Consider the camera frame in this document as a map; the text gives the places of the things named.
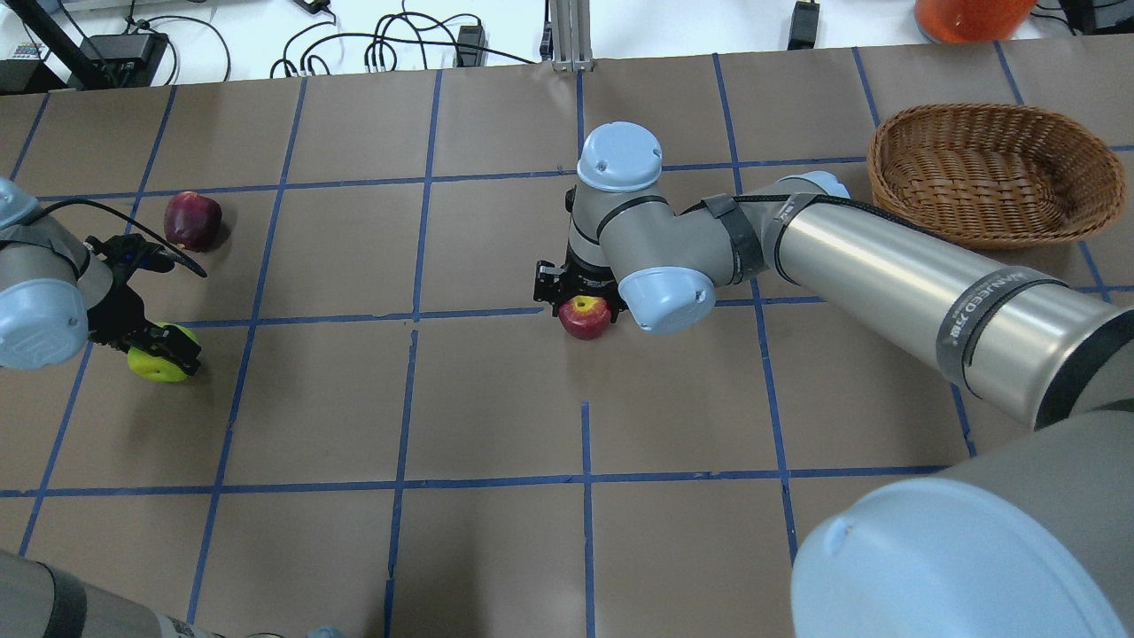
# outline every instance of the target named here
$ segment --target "red apple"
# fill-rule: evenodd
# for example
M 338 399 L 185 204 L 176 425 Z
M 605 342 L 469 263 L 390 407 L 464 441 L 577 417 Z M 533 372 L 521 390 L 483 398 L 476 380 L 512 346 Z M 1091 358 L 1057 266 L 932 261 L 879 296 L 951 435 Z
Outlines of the red apple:
M 559 306 L 559 323 L 568 335 L 593 340 L 610 325 L 610 306 L 602 297 L 576 295 Z
M 166 205 L 166 238 L 180 248 L 203 250 L 220 230 L 220 204 L 186 190 L 174 195 Z

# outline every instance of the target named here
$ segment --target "brown basket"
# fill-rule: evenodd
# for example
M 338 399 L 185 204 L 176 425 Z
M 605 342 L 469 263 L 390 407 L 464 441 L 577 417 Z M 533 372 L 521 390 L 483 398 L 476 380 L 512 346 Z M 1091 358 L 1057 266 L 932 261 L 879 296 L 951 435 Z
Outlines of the brown basket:
M 1010 104 L 928 104 L 882 122 L 874 203 L 954 243 L 1018 248 L 1099 232 L 1126 204 L 1122 163 L 1070 118 Z

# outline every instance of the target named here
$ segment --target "red container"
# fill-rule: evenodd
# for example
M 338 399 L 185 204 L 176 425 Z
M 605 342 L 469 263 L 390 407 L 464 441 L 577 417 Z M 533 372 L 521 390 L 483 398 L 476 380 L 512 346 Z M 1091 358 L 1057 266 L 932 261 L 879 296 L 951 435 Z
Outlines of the red container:
M 914 17 L 936 42 L 988 42 L 1012 37 L 1036 0 L 917 0 Z

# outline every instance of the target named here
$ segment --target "tiled tabletop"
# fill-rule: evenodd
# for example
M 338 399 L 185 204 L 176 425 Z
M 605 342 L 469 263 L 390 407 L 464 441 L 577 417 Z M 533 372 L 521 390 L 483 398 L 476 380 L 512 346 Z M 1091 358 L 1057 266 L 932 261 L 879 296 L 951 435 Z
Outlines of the tiled tabletop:
M 788 636 L 806 534 L 1026 431 L 761 274 L 669 338 L 531 300 L 583 136 L 653 129 L 676 206 L 812 169 L 869 198 L 881 119 L 1023 102 L 1134 170 L 1134 36 L 600 60 L 0 99 L 0 173 L 158 226 L 209 193 L 179 385 L 87 349 L 0 371 L 0 547 L 229 636 Z M 121 231 L 98 211 L 59 219 Z M 1000 253 L 1134 304 L 1134 216 Z

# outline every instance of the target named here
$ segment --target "robotic arm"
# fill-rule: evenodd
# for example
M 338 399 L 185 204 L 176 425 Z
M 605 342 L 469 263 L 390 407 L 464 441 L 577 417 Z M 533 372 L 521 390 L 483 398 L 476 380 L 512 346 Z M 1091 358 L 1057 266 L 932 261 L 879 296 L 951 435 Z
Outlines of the robotic arm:
M 601 296 L 643 331 L 669 334 L 712 311 L 716 287 L 775 269 L 1047 428 L 877 491 L 820 526 L 793 573 L 798 636 L 1134 631 L 1134 309 L 908 227 L 847 198 L 827 172 L 680 214 L 660 173 L 649 130 L 591 133 L 567 194 L 566 262 L 538 264 L 536 300 L 555 312 Z
M 168 272 L 175 263 L 201 277 L 205 271 L 174 246 L 138 233 L 79 241 L 50 216 L 70 203 L 125 216 L 86 199 L 41 207 L 0 178 L 0 367 L 62 364 L 92 341 L 122 352 L 134 349 L 194 375 L 201 347 L 176 327 L 146 321 L 142 298 L 127 282 L 138 269 Z

